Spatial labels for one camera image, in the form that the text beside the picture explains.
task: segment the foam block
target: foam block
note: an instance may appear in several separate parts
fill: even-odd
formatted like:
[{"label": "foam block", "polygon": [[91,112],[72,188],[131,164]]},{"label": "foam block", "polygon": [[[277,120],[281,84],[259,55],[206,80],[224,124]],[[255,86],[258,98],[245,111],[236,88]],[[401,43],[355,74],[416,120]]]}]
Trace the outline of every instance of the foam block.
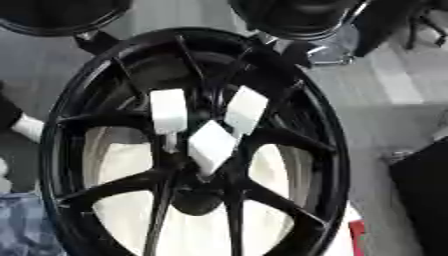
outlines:
[{"label": "foam block", "polygon": [[247,86],[241,86],[227,106],[225,122],[235,135],[250,135],[268,105],[268,99]]},{"label": "foam block", "polygon": [[152,91],[150,101],[157,134],[166,135],[187,129],[188,112],[182,89]]},{"label": "foam block", "polygon": [[237,139],[210,120],[188,140],[188,154],[201,168],[202,176],[212,175],[231,155]]}]

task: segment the wheel rim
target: wheel rim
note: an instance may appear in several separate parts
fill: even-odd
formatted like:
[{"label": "wheel rim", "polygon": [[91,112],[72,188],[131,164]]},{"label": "wheel rim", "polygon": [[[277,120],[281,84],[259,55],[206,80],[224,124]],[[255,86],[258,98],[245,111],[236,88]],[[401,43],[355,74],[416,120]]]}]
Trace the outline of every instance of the wheel rim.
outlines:
[{"label": "wheel rim", "polygon": [[[220,66],[226,68],[219,75],[210,75],[210,70],[199,61],[204,52],[227,58],[226,64]],[[199,28],[156,31],[120,43],[89,62],[60,96],[41,143],[40,182],[49,218],[66,250],[72,255],[132,255],[105,230],[92,205],[118,193],[148,190],[159,202],[153,206],[155,214],[149,228],[153,239],[147,243],[148,251],[152,252],[149,255],[154,254],[163,217],[173,200],[173,188],[178,190],[186,184],[187,178],[178,170],[188,162],[182,154],[168,155],[161,150],[162,138],[152,132],[148,111],[111,110],[103,103],[114,101],[113,97],[107,97],[114,86],[105,84],[117,78],[126,81],[129,97],[137,103],[144,102],[145,96],[133,73],[141,67],[142,60],[167,54],[180,59],[199,81],[196,83],[203,86],[186,88],[187,105],[193,112],[200,112],[201,105],[208,104],[209,114],[218,120],[222,106],[213,104],[215,95],[232,91],[227,86],[230,83],[252,86],[254,81],[245,80],[244,75],[250,72],[254,72],[251,79],[258,75],[263,80],[255,81],[260,86],[254,89],[270,96],[272,102],[261,127],[242,141],[242,150],[227,165],[231,168],[223,168],[211,182],[201,185],[202,192],[219,197],[226,206],[232,255],[242,255],[240,206],[245,200],[269,205],[294,220],[292,231],[266,255],[323,252],[340,224],[349,187],[347,149],[333,110],[312,81],[294,66],[284,63],[275,52],[238,35]],[[219,56],[207,57],[213,62]],[[207,88],[211,82],[212,88],[220,88],[214,91],[220,93],[209,93]],[[152,142],[155,171],[86,188],[81,160],[84,135],[88,129],[98,126],[126,126],[142,131]],[[300,207],[278,196],[246,175],[251,156],[265,144],[296,147],[313,155],[312,179],[318,191],[307,198],[306,206]]]}]

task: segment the person's foot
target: person's foot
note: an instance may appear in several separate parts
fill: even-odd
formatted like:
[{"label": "person's foot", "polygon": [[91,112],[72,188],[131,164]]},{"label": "person's foot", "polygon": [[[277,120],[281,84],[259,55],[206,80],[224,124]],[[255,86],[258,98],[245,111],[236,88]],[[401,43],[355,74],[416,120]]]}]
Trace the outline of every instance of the person's foot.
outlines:
[{"label": "person's foot", "polygon": [[3,95],[4,83],[0,81],[0,132],[9,130],[21,117],[23,111]]}]

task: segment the chair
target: chair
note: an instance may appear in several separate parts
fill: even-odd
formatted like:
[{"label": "chair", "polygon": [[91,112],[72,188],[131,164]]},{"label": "chair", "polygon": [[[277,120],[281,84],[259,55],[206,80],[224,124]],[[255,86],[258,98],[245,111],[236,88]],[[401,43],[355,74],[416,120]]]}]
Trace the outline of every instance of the chair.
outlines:
[{"label": "chair", "polygon": [[443,29],[443,27],[438,25],[430,18],[430,14],[434,10],[448,12],[448,2],[443,0],[423,1],[421,5],[416,8],[415,12],[410,16],[409,39],[405,46],[407,50],[412,50],[415,48],[415,42],[418,32],[417,30],[419,25],[430,27],[439,34],[439,38],[434,42],[435,45],[442,47],[446,43],[448,37],[447,32]]}]

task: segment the black spoke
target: black spoke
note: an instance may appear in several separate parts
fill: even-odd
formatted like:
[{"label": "black spoke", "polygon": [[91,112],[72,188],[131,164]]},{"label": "black spoke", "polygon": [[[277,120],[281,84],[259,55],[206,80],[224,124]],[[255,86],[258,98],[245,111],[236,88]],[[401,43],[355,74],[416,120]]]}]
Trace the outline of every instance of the black spoke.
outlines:
[{"label": "black spoke", "polygon": [[202,72],[199,62],[196,61],[192,52],[190,51],[190,49],[188,49],[185,38],[182,35],[177,35],[175,39],[176,43],[179,46],[180,57],[182,58],[182,61],[184,62],[185,66],[187,66],[188,70],[198,77],[201,85],[203,86],[205,84],[204,73]]},{"label": "black spoke", "polygon": [[202,72],[199,62],[194,58],[193,53],[190,51],[190,49],[188,49],[185,38],[182,35],[176,35],[175,41],[179,47],[179,55],[184,65],[187,67],[188,71],[194,74],[199,80],[199,85],[192,85],[192,87],[189,88],[186,92],[188,103],[192,104],[192,108],[196,108],[199,104],[200,97],[203,95],[206,85],[206,78],[204,73]]},{"label": "black spoke", "polygon": [[298,91],[303,90],[303,87],[304,87],[303,80],[298,80],[292,86],[284,89],[283,92],[281,93],[280,98],[275,102],[269,104],[267,116],[273,116],[277,114],[280,111],[280,108],[287,102],[289,102]]},{"label": "black spoke", "polygon": [[299,225],[309,225],[316,230],[323,228],[326,222],[314,214],[307,212],[293,201],[286,199],[270,189],[249,181],[247,184],[247,199],[271,206],[293,218]]},{"label": "black spoke", "polygon": [[219,113],[219,106],[222,97],[222,91],[225,86],[227,86],[233,78],[240,72],[241,70],[247,69],[247,66],[242,67],[242,62],[244,58],[253,51],[252,47],[245,49],[230,65],[228,68],[218,76],[217,82],[211,84],[213,94],[212,94],[212,113],[215,116]]},{"label": "black spoke", "polygon": [[153,191],[154,201],[152,204],[149,229],[146,235],[144,256],[154,256],[156,254],[157,243],[162,232],[168,207],[173,201],[176,182],[177,174],[173,173],[165,182],[158,184]]},{"label": "black spoke", "polygon": [[155,136],[153,139],[148,138],[151,141],[151,155],[153,166],[160,168],[162,166],[170,165],[169,153],[164,149],[165,136]]},{"label": "black spoke", "polygon": [[125,83],[125,84],[128,86],[129,90],[134,95],[134,97],[137,99],[137,101],[140,104],[145,104],[147,101],[147,95],[138,89],[137,83],[132,78],[131,72],[128,70],[128,68],[118,58],[113,58],[112,61],[113,61],[113,63],[116,64],[116,66],[119,68],[119,70],[123,73],[125,79],[127,80],[127,83]]},{"label": "black spoke", "polygon": [[110,111],[99,114],[82,114],[79,116],[63,117],[58,124],[74,132],[86,132],[94,127],[131,127],[141,131],[152,129],[151,118],[143,112]]},{"label": "black spoke", "polygon": [[225,201],[229,222],[232,256],[243,255],[243,197],[241,192],[232,191]]},{"label": "black spoke", "polygon": [[164,170],[150,170],[129,177],[75,192],[59,198],[61,207],[74,207],[80,211],[88,210],[99,200],[113,195],[151,190],[166,177]]},{"label": "black spoke", "polygon": [[333,154],[335,148],[286,128],[257,128],[243,142],[256,147],[276,144],[306,150],[312,154]]}]

